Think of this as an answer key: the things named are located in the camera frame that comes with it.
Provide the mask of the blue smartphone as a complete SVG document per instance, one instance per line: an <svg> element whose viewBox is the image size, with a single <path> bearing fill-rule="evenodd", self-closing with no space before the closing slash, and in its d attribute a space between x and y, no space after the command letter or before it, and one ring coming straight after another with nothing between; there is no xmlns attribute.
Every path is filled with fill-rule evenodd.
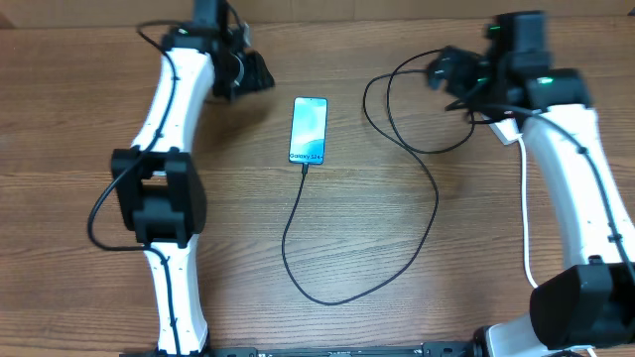
<svg viewBox="0 0 635 357"><path fill-rule="evenodd" d="M295 98L290 135L290 163L308 165L323 163L327 109L325 98Z"/></svg>

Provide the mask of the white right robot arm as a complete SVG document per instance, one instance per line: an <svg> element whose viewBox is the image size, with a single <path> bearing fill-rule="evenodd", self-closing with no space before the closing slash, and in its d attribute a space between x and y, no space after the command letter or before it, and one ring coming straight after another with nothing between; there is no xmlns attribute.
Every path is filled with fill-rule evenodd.
<svg viewBox="0 0 635 357"><path fill-rule="evenodd" d="M497 15L478 55L444 48L431 88L487 124L514 120L545 179L564 269L535 288L526 314L474 335L477 356L557 356L634 340L634 226L600 140L581 74L555 68L541 11Z"/></svg>

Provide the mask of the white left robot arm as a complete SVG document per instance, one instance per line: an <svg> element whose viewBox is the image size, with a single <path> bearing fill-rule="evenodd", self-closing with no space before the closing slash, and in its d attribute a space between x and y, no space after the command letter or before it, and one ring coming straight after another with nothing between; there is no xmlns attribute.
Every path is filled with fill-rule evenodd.
<svg viewBox="0 0 635 357"><path fill-rule="evenodd" d="M156 91L131 146L112 154L107 191L151 271L160 319L152 355L209 356L196 264L207 202L191 156L195 130L208 97L233 101L275 81L228 2L196 1L190 20L162 24L168 31L153 44L161 54Z"/></svg>

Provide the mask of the white power strip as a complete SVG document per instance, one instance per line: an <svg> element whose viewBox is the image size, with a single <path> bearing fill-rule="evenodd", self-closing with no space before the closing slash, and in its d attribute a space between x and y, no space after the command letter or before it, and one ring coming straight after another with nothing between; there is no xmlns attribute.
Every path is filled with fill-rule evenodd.
<svg viewBox="0 0 635 357"><path fill-rule="evenodd" d="M492 123L489 127L505 146L517 142L518 139L522 137L522 133L514 119L505 119L500 122Z"/></svg>

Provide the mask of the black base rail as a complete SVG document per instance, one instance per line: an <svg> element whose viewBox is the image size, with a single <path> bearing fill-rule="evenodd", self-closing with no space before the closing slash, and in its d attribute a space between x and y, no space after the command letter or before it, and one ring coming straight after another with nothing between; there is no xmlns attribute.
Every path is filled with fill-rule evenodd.
<svg viewBox="0 0 635 357"><path fill-rule="evenodd" d="M274 349L258 350L254 347L210 348L201 352L182 353L183 357L486 357L483 345L476 342L425 342L420 346L384 346L366 348L331 349Z"/></svg>

